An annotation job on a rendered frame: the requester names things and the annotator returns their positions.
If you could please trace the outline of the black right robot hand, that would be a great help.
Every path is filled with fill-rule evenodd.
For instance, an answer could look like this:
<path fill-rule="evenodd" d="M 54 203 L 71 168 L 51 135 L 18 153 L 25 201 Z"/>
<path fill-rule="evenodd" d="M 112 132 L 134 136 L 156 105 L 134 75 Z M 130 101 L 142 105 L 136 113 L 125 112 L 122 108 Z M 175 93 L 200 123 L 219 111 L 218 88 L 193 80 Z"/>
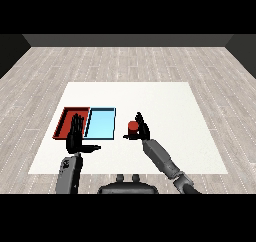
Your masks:
<path fill-rule="evenodd" d="M 140 112 L 136 114 L 134 121 L 136 121 L 139 125 L 138 132 L 135 135 L 124 135 L 124 138 L 129 140 L 149 140 L 150 130 L 148 125 L 144 122 L 143 116 Z"/>

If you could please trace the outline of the dark grey robot body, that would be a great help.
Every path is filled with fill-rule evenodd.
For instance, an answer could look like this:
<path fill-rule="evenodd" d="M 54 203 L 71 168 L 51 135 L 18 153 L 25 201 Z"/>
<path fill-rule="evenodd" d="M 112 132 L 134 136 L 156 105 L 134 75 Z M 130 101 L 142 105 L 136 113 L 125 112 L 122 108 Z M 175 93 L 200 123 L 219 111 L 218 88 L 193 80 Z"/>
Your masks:
<path fill-rule="evenodd" d="M 158 194 L 158 190 L 153 185 L 142 183 L 138 174 L 132 175 L 131 182 L 125 182 L 124 175 L 118 174 L 116 181 L 101 186 L 98 194 Z"/>

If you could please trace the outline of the light blue shallow open box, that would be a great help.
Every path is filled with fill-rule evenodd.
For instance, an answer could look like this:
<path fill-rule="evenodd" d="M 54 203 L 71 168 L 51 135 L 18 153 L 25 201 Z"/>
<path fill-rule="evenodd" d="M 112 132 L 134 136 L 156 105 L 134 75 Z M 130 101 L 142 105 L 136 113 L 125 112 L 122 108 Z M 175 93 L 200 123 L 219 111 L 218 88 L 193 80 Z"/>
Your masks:
<path fill-rule="evenodd" d="M 85 140 L 113 140 L 116 109 L 114 107 L 92 107 L 86 121 Z"/>

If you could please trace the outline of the small red can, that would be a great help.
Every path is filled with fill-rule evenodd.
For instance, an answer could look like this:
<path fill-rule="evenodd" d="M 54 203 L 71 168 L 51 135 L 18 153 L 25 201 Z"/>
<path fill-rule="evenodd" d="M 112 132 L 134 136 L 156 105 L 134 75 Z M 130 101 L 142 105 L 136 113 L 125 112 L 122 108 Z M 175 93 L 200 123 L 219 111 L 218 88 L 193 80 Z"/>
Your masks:
<path fill-rule="evenodd" d="M 130 121 L 128 123 L 128 134 L 135 135 L 138 132 L 138 123 L 136 121 Z"/>

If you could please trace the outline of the red shallow open box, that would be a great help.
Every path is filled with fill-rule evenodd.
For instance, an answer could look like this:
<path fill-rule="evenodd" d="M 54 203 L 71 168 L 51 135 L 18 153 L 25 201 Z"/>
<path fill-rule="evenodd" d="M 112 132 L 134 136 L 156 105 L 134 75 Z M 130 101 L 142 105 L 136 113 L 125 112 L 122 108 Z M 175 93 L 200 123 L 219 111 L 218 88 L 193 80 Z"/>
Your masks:
<path fill-rule="evenodd" d="M 55 140 L 65 140 L 67 138 L 71 128 L 72 117 L 75 114 L 81 116 L 84 119 L 83 125 L 86 125 L 89 110 L 89 107 L 65 107 L 62 111 L 52 138 Z"/>

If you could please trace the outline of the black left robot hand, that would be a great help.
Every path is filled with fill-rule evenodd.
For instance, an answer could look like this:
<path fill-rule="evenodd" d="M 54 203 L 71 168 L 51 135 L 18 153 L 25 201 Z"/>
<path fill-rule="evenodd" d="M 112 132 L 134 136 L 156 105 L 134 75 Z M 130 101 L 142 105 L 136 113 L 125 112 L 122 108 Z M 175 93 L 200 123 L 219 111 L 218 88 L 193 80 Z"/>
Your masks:
<path fill-rule="evenodd" d="M 71 120 L 70 131 L 66 138 L 66 150 L 69 154 L 74 153 L 92 153 L 100 149 L 99 145 L 83 145 L 82 130 L 84 118 L 81 115 L 75 114 Z"/>

